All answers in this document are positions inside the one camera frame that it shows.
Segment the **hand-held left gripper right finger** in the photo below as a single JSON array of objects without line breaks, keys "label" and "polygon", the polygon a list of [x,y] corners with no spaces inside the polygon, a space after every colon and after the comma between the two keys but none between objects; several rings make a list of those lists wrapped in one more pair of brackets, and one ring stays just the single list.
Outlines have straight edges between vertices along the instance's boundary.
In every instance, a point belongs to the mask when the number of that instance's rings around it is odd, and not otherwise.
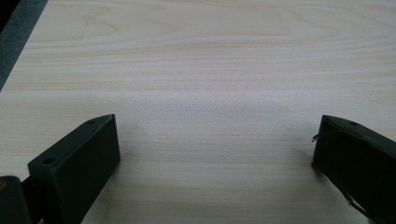
[{"label": "hand-held left gripper right finger", "polygon": [[348,119],[321,118],[312,160],[349,205],[374,224],[396,224],[396,142]]}]

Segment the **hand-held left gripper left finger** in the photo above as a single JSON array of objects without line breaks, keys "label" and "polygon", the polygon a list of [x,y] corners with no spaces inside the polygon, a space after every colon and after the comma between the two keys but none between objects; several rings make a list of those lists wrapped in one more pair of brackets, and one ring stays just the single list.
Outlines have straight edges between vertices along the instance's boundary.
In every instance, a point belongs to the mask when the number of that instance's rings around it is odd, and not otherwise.
[{"label": "hand-held left gripper left finger", "polygon": [[31,220],[80,224],[119,163],[116,117],[82,123],[28,163]]}]

